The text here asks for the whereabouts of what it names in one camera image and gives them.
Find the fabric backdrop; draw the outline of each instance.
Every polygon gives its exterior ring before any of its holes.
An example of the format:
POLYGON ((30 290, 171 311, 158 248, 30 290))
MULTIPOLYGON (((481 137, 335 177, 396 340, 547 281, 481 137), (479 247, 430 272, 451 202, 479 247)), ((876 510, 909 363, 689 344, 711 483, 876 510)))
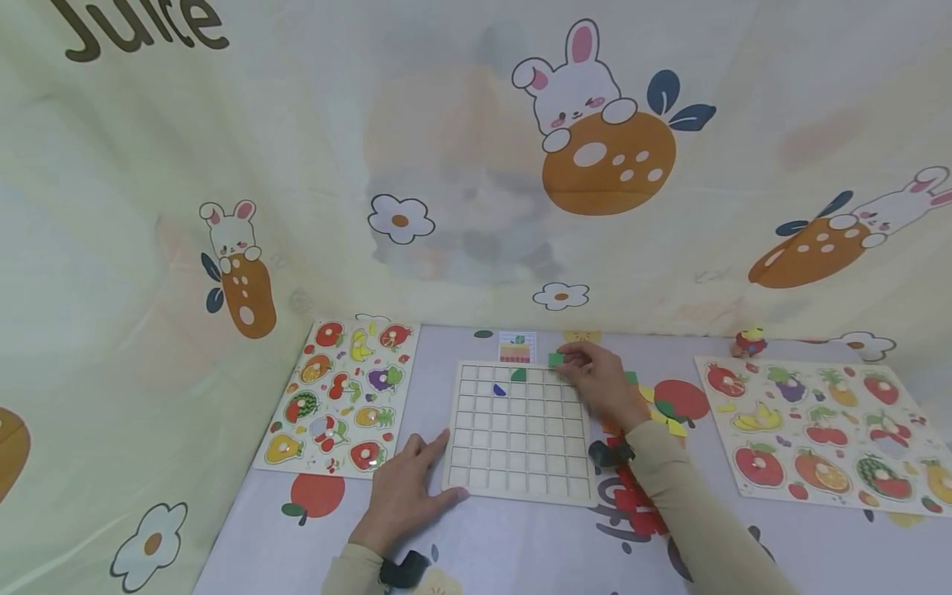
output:
POLYGON ((841 340, 952 438, 946 4, 3 2, 0 593, 190 592, 318 312, 841 340))

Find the bunny print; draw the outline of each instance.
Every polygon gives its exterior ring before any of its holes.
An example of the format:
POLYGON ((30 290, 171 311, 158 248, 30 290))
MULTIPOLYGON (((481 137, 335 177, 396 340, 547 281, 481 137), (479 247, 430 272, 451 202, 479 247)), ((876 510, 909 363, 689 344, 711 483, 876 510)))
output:
POLYGON ((598 27, 583 19, 565 39, 564 64, 553 69, 542 58, 526 58, 513 70, 512 84, 535 98, 545 152, 564 149, 571 140, 568 129, 582 118, 601 113, 608 124, 621 124, 638 111, 635 100, 622 97, 611 70, 599 61, 598 48, 598 27))
POLYGON ((849 214, 837 215, 830 219, 829 225, 833 229, 848 229, 863 224, 870 231, 863 238, 863 248, 879 246, 890 235, 922 219, 933 208, 952 204, 952 189, 936 192, 948 177, 947 168, 923 169, 902 190, 859 205, 849 214))
POLYGON ((244 254, 250 261, 261 258, 261 249, 255 246, 254 227, 251 225, 251 217, 256 209, 251 201, 241 201, 235 205, 231 215, 225 215, 216 203, 204 203, 199 207, 198 214, 208 223, 211 245, 215 248, 218 266, 223 274, 231 273, 229 256, 244 254))

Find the beige sleeve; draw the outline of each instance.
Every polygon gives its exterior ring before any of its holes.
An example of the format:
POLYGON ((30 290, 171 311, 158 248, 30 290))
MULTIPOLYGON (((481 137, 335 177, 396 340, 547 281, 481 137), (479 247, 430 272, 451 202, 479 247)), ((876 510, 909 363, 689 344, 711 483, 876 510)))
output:
POLYGON ((691 465, 664 424, 625 436, 631 470, 671 531, 699 595, 787 595, 793 585, 691 465))
POLYGON ((383 558, 362 545, 345 545, 330 563, 321 595, 384 595, 378 578, 383 563, 383 558))

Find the hand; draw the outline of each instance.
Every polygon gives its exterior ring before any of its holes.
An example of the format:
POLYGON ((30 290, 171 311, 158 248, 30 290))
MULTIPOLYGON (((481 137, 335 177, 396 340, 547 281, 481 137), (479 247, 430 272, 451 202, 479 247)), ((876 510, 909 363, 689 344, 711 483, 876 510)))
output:
POLYGON ((430 444, 419 434, 413 434, 397 456, 374 472, 370 506, 350 534, 350 543, 385 558, 399 540, 435 522, 469 497, 469 492, 461 487, 436 496, 426 493, 427 473, 446 450, 448 441, 448 429, 430 444))
POLYGON ((559 347, 565 362, 555 370, 575 385, 592 413, 627 434, 650 418, 647 407, 628 386, 622 359, 594 343, 582 341, 559 347))

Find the wooden fruit puzzle board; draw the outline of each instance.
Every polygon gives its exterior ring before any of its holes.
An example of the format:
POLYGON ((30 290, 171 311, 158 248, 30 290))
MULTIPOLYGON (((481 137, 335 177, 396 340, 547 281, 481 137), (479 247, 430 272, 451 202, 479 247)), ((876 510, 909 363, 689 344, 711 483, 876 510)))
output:
POLYGON ((395 453, 419 326, 317 321, 251 466, 369 479, 395 453))
POLYGON ((571 506, 597 504, 588 414, 575 388, 532 364, 460 362, 443 488, 571 506))
POLYGON ((952 454, 888 367, 695 362, 743 496, 952 516, 952 454))

